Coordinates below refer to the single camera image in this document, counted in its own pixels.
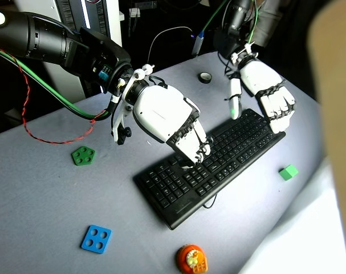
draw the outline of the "robotic hand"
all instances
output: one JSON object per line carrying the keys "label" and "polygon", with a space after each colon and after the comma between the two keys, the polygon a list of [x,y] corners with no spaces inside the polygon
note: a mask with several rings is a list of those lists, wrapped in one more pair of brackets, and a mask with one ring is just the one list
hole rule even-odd
{"label": "robotic hand", "polygon": [[237,71],[226,74],[231,118],[237,119],[241,114],[241,86],[244,86],[256,97],[273,133],[285,131],[295,112],[295,99],[284,87],[280,75],[257,59],[258,54],[251,51],[252,44],[240,37],[250,0],[232,0],[228,5],[231,5],[229,20],[215,36],[214,43],[218,52],[237,66]]}
{"label": "robotic hand", "polygon": [[[112,135],[121,145],[131,136],[123,117],[133,112],[136,123],[160,143],[181,154],[180,165],[192,167],[210,154],[200,110],[172,86],[150,75],[153,66],[133,70],[128,53],[100,33],[82,27],[75,33],[40,14],[0,10],[0,49],[18,57],[55,63],[112,94],[106,108],[112,115]],[[113,117],[121,103],[116,121]]]}

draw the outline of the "green cube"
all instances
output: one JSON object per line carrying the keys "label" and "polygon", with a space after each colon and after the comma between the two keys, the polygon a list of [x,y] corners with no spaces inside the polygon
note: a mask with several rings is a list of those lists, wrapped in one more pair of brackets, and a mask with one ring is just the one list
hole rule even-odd
{"label": "green cube", "polygon": [[89,147],[79,147],[71,156],[77,166],[93,163],[95,151]]}
{"label": "green cube", "polygon": [[294,176],[296,176],[298,174],[298,170],[295,168],[295,166],[290,164],[285,169],[279,171],[279,174],[282,176],[282,178],[285,181],[287,181],[289,179],[292,179]]}

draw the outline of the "green toy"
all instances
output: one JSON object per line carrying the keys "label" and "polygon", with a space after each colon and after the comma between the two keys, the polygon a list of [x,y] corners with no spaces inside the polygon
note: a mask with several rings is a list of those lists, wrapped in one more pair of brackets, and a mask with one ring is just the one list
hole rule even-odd
{"label": "green toy", "polygon": [[93,163],[94,155],[95,150],[89,147],[79,147],[71,154],[74,163],[77,166],[85,166],[86,164]]}
{"label": "green toy", "polygon": [[295,166],[290,164],[285,169],[279,171],[279,174],[282,176],[282,178],[285,181],[287,181],[289,179],[292,179],[294,176],[296,176],[298,174],[298,170],[295,168]]}

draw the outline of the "orange round object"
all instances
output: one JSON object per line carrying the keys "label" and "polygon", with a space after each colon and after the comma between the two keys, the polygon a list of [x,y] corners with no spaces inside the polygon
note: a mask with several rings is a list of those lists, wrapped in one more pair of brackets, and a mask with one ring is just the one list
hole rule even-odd
{"label": "orange round object", "polygon": [[[194,262],[192,266],[189,266],[188,258]],[[188,244],[179,249],[177,265],[183,274],[201,274],[208,271],[207,258],[203,249],[194,244]]]}

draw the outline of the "blue toy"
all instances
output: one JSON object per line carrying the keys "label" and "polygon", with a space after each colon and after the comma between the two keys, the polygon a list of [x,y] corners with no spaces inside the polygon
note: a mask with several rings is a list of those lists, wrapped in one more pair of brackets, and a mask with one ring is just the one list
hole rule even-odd
{"label": "blue toy", "polygon": [[82,243],[82,249],[103,254],[111,236],[110,229],[91,225]]}

